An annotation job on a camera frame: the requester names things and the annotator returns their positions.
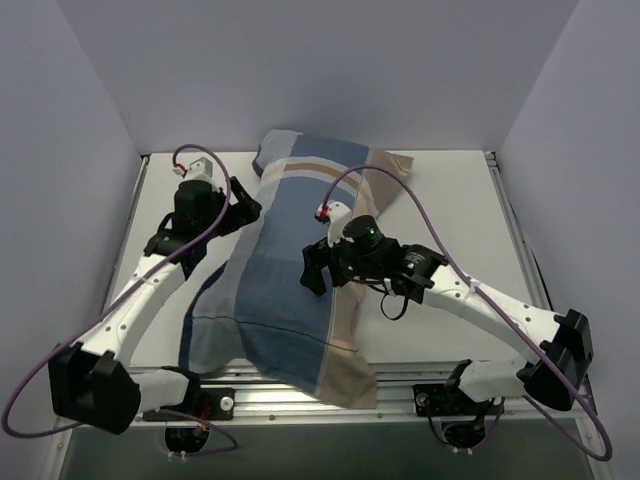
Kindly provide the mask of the blue striped pillowcase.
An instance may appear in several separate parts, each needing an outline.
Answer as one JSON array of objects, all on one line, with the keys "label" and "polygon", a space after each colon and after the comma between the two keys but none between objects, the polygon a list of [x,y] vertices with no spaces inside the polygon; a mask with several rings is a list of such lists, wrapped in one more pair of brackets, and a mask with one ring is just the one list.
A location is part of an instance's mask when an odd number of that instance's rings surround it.
[{"label": "blue striped pillowcase", "polygon": [[265,377],[342,408],[372,409],[377,381],[354,340],[364,289],[314,295],[300,284],[302,250],[326,235],[324,199],[378,216],[400,193],[413,160],[367,145],[274,129],[252,167],[259,219],[201,285],[183,320],[179,364],[198,374],[245,359]]}]

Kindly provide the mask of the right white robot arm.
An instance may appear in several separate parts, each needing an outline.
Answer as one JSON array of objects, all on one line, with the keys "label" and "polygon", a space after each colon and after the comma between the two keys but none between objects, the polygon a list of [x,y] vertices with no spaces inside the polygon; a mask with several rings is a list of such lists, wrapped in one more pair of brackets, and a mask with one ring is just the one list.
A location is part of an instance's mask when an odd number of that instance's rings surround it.
[{"label": "right white robot arm", "polygon": [[327,234],[302,251],[301,284],[322,296],[329,286],[366,285],[446,311],[516,351],[506,362],[463,360],[444,388],[455,412],[497,397],[527,397],[556,411],[571,410],[593,359],[588,318],[556,313],[514,299],[465,274],[444,255],[385,236],[371,215],[355,216],[340,202],[315,218]]}]

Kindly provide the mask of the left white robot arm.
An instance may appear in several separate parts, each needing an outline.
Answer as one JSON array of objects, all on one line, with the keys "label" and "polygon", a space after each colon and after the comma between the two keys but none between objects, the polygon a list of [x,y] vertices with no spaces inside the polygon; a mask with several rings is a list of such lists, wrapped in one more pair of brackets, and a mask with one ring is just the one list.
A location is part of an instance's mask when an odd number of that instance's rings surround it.
[{"label": "left white robot arm", "polygon": [[142,336],[166,301],[207,255],[210,240],[255,222],[261,206],[236,177],[223,192],[209,180],[179,184],[174,209],[148,240],[134,274],[108,315],[48,362],[54,412],[112,434],[134,418],[168,409],[179,419],[202,405],[197,374],[164,366],[132,374],[128,368]]}]

